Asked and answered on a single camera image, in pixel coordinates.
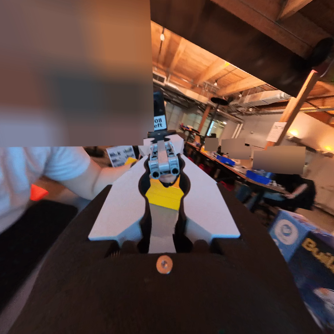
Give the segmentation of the blue cardboard box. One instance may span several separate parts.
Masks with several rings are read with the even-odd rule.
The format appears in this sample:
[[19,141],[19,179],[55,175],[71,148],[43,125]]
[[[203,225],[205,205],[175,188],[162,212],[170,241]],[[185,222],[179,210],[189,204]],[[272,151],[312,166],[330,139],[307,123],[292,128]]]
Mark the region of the blue cardboard box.
[[333,235],[304,216],[280,209],[269,235],[288,264],[307,310],[324,333],[334,328]]

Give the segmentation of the blue parts bin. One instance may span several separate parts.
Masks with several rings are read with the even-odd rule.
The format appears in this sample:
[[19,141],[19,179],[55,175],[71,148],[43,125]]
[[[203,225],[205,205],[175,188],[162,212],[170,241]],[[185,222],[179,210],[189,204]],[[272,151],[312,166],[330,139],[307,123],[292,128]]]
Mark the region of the blue parts bin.
[[233,160],[231,160],[231,159],[229,159],[225,156],[217,155],[216,159],[222,164],[226,164],[226,165],[229,165],[231,167],[235,166],[235,161],[233,161]]
[[272,173],[266,172],[265,170],[247,170],[245,176],[254,182],[269,185]]

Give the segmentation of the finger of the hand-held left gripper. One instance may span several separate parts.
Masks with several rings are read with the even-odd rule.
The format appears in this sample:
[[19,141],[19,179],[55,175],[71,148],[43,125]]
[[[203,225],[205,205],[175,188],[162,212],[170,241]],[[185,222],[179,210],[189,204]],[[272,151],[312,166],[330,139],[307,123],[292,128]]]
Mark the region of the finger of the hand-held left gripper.
[[176,156],[183,154],[184,139],[178,133],[169,134],[166,136],[166,152],[168,156]]
[[154,152],[157,152],[157,141],[155,138],[145,138],[143,145],[138,145],[139,153],[142,157],[151,153],[151,146],[155,147]]

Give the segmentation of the orange red object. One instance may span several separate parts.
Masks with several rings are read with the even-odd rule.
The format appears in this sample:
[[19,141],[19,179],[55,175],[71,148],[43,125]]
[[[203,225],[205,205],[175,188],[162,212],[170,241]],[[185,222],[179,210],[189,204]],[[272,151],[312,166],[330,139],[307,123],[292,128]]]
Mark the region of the orange red object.
[[45,198],[49,192],[44,188],[37,186],[35,184],[31,185],[30,197],[29,199],[33,202],[37,202]]

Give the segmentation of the wooden beam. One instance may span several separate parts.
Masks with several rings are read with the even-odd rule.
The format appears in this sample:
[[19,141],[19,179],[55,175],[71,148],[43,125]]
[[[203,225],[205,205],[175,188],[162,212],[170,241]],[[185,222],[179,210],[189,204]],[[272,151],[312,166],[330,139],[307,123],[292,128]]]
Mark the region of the wooden beam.
[[293,123],[294,119],[296,118],[297,114],[299,113],[302,105],[306,101],[309,93],[315,86],[316,82],[319,79],[319,73],[315,70],[312,70],[308,77],[306,78],[303,86],[301,87],[298,95],[296,98],[290,98],[288,105],[286,106],[279,123],[285,123],[285,126],[282,129],[280,137],[277,139],[276,142],[267,141],[267,144],[264,150],[267,150],[269,147],[279,146],[284,139],[287,131],[289,130],[291,124]]

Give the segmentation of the white paper notice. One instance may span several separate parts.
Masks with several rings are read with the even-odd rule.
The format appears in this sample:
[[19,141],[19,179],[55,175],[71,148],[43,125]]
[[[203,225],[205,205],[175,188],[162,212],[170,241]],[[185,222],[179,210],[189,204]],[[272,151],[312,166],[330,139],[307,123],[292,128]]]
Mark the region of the white paper notice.
[[271,130],[267,136],[267,141],[268,142],[273,142],[276,143],[280,136],[282,135],[282,132],[286,126],[286,122],[275,122],[273,123]]

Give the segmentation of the silver air duct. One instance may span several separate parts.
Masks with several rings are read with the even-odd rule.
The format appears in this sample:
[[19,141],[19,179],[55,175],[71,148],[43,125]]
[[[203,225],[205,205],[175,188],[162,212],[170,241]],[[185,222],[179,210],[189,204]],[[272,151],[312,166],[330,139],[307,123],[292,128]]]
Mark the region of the silver air duct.
[[291,96],[281,90],[267,90],[260,93],[249,94],[238,100],[231,102],[231,106],[240,107],[253,107],[253,106],[264,106],[277,102],[289,100]]

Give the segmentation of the dark cloth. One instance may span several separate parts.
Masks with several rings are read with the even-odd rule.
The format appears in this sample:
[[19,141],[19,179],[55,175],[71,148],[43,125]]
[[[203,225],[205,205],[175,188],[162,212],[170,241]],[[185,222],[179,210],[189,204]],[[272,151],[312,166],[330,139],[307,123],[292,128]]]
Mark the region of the dark cloth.
[[42,200],[1,234],[1,311],[77,213],[75,206]]

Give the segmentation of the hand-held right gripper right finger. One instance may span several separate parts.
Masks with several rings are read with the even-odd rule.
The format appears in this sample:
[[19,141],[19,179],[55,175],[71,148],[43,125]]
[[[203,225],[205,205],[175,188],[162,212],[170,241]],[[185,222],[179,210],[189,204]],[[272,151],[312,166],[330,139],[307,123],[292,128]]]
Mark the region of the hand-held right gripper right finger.
[[177,253],[190,253],[197,241],[211,246],[215,239],[238,239],[241,234],[216,181],[182,154],[180,200],[173,243]]

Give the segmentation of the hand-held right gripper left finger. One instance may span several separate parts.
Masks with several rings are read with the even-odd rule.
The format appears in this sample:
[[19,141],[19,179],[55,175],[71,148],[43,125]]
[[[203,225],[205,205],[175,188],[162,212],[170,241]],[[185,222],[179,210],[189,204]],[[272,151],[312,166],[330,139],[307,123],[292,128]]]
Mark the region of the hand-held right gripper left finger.
[[139,253],[148,253],[152,231],[146,197],[151,186],[149,157],[144,156],[113,183],[88,235],[90,241],[112,240],[119,248],[132,242]]

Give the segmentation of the long wooden table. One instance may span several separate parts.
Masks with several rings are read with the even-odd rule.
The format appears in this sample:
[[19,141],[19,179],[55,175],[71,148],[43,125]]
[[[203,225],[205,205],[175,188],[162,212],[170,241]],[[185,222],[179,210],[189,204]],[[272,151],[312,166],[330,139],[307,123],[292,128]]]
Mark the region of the long wooden table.
[[229,174],[233,174],[233,177],[236,178],[239,182],[245,183],[245,184],[252,184],[254,185],[253,187],[255,187],[255,189],[260,189],[260,191],[268,191],[271,193],[281,193],[281,194],[288,194],[288,192],[278,186],[272,186],[272,185],[265,185],[259,182],[256,182],[248,177],[246,177],[245,174],[240,173],[239,171],[237,171],[234,167],[231,167],[227,164],[224,164],[222,162],[220,162],[219,160],[217,160],[216,158],[210,156],[209,154],[205,153],[204,151],[201,151],[195,144],[186,142],[186,145],[192,149],[194,149],[198,154],[200,154],[200,158],[204,158],[204,159],[209,159],[210,161],[212,161],[215,166],[219,166],[218,169],[220,170],[224,170],[224,172],[229,173]]

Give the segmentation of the yellow plastic bin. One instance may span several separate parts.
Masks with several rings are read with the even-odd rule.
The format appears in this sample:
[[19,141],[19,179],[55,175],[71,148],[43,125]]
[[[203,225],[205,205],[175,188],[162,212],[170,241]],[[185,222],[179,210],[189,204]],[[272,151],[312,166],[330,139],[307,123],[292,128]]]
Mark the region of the yellow plastic bin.
[[119,195],[119,203],[126,209],[141,213],[144,212],[146,200],[150,204],[178,210],[183,196],[178,177],[172,176],[173,181],[162,180],[162,177],[153,179],[148,161],[148,156],[134,161],[135,165],[113,186]]

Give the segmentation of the printed picture sheet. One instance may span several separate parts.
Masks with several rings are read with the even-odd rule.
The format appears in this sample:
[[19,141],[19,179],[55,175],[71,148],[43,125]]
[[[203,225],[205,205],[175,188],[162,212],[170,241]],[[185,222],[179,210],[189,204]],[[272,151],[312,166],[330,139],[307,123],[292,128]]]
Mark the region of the printed picture sheet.
[[106,153],[112,167],[119,167],[127,162],[131,164],[136,161],[135,152],[131,145],[108,147],[106,148]]

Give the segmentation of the grey toy brick assembly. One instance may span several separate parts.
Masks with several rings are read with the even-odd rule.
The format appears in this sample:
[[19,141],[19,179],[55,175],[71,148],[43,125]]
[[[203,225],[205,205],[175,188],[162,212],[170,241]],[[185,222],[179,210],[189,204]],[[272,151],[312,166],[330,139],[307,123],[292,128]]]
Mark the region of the grey toy brick assembly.
[[162,139],[151,144],[148,167],[151,177],[156,180],[165,175],[179,176],[179,160],[170,140]]

